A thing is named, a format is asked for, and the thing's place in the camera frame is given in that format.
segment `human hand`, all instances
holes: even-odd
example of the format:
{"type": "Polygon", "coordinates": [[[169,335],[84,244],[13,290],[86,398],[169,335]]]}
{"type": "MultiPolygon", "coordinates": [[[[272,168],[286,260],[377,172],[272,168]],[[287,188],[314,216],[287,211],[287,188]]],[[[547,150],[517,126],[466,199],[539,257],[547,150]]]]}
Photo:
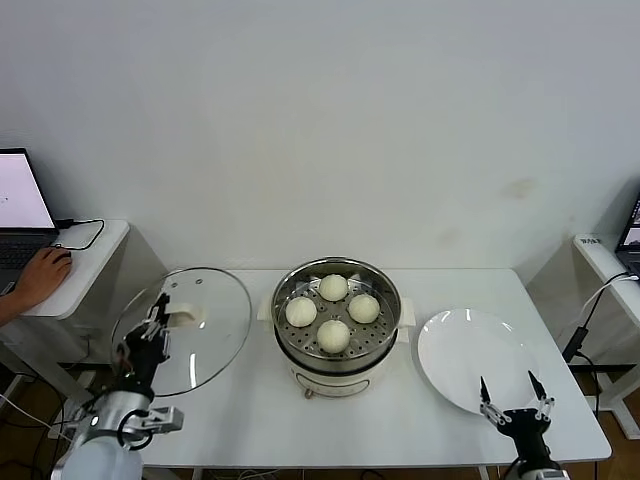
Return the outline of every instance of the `human hand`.
{"type": "Polygon", "coordinates": [[[27,263],[12,294],[28,310],[44,302],[71,271],[71,254],[64,248],[43,248],[27,263]]]}

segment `white wall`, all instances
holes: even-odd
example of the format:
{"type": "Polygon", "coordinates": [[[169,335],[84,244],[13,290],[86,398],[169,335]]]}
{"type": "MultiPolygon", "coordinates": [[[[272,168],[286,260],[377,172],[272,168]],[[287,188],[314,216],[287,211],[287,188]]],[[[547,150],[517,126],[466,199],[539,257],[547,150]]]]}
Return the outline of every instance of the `white wall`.
{"type": "Polygon", "coordinates": [[[32,151],[59,215],[127,218],[169,267],[344,254],[528,282],[627,208],[639,17],[622,0],[4,0],[0,146],[32,151]]]}

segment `glass lid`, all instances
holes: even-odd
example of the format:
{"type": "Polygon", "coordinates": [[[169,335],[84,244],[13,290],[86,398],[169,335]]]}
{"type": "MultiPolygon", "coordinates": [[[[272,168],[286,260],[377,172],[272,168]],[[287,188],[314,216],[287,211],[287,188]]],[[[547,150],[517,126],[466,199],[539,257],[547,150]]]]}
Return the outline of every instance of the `glass lid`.
{"type": "Polygon", "coordinates": [[[251,325],[249,293],[230,273],[206,267],[169,273],[138,293],[120,314],[111,336],[116,368],[123,362],[118,346],[152,315],[162,294],[169,297],[169,358],[153,379],[157,397],[189,392],[222,372],[244,345],[251,325]]]}

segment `laptop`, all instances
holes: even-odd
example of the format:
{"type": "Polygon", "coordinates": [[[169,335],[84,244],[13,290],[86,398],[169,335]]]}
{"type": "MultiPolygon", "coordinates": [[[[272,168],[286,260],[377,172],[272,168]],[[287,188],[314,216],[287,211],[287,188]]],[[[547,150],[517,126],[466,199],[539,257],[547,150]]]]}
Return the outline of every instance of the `laptop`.
{"type": "Polygon", "coordinates": [[[618,241],[616,256],[629,272],[640,276],[640,195],[618,241]]]}
{"type": "Polygon", "coordinates": [[[0,295],[36,252],[58,237],[24,148],[0,149],[0,295]]]}

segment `floor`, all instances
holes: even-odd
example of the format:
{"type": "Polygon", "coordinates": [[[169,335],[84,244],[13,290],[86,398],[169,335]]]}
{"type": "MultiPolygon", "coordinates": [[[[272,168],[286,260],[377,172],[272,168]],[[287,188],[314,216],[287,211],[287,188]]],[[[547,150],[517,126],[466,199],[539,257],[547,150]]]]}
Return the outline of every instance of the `floor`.
{"type": "MultiPolygon", "coordinates": [[[[100,388],[101,384],[109,381],[109,375],[99,372],[93,388],[100,388]]],[[[585,393],[592,393],[593,383],[586,374],[580,374],[578,383],[585,393]]],[[[6,383],[0,371],[0,384],[6,383]]],[[[47,385],[34,381],[22,386],[12,397],[12,400],[24,410],[38,418],[54,421],[53,417],[59,408],[56,394],[47,385]]],[[[640,419],[640,391],[627,399],[627,405],[640,419]]],[[[34,426],[33,421],[24,417],[11,407],[5,407],[0,412],[0,479],[7,480],[44,480],[54,464],[54,459],[61,456],[66,448],[61,441],[56,450],[56,441],[46,438],[43,428],[18,428],[14,424],[34,426]]],[[[640,440],[629,441],[622,434],[613,416],[607,412],[600,414],[600,424],[605,431],[613,449],[612,457],[599,465],[599,480],[640,480],[640,440]]],[[[593,463],[565,465],[572,480],[592,480],[593,463]]],[[[191,479],[190,470],[175,470],[183,479],[191,479]]],[[[210,470],[204,472],[203,479],[234,480],[240,471],[210,470]]],[[[249,472],[243,479],[250,477],[249,472]]],[[[492,480],[497,480],[495,468],[489,469],[492,480]]],[[[359,469],[347,470],[282,470],[273,475],[264,475],[264,480],[479,480],[480,475],[472,468],[449,469],[393,469],[363,471],[359,469]]]]}

